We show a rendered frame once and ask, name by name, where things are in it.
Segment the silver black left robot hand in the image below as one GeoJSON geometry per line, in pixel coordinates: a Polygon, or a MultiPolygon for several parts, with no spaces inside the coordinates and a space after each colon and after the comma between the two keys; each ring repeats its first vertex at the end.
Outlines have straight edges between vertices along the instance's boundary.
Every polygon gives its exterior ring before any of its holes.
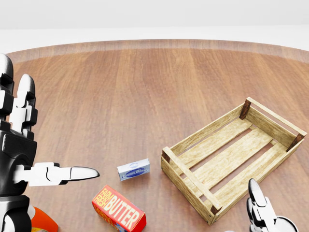
{"type": "Polygon", "coordinates": [[[31,128],[38,116],[35,84],[24,74],[14,97],[13,76],[11,59],[0,54],[0,197],[21,195],[27,186],[64,185],[98,177],[99,172],[89,167],[34,163],[37,142],[31,128]]]}

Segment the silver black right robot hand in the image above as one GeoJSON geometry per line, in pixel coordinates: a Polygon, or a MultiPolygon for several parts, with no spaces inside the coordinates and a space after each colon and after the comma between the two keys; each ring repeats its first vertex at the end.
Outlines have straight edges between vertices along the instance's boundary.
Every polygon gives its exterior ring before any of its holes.
{"type": "Polygon", "coordinates": [[[250,232],[299,232],[288,218],[277,216],[268,197],[265,197],[255,179],[249,180],[247,212],[251,222],[250,232]]]}

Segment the wooden slat tray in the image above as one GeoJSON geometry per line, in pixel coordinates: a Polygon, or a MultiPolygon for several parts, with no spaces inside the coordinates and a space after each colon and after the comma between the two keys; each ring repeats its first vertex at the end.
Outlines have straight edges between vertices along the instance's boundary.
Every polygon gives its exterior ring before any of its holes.
{"type": "Polygon", "coordinates": [[[165,147],[161,168],[209,224],[294,153],[305,131],[252,98],[165,147]]]}

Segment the orange red tin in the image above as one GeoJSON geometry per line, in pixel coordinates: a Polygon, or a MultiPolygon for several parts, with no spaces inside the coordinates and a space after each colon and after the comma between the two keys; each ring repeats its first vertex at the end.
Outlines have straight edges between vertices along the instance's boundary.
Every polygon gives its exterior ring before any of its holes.
{"type": "Polygon", "coordinates": [[[58,232],[58,225],[41,209],[30,206],[31,232],[58,232]]]}

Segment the small white blue box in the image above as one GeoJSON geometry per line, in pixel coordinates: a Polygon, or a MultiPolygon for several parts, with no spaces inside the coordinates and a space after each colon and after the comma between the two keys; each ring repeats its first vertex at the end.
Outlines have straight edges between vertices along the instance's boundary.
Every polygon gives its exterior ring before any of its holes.
{"type": "Polygon", "coordinates": [[[117,171],[121,181],[146,174],[150,172],[149,159],[142,159],[132,163],[128,163],[117,167],[117,171]]]}

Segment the red yellow butter box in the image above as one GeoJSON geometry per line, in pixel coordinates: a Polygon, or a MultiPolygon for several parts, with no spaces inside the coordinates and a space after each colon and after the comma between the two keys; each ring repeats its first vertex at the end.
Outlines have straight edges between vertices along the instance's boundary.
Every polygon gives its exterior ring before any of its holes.
{"type": "Polygon", "coordinates": [[[142,232],[146,226],[145,212],[109,185],[93,198],[92,205],[119,232],[142,232]]]}

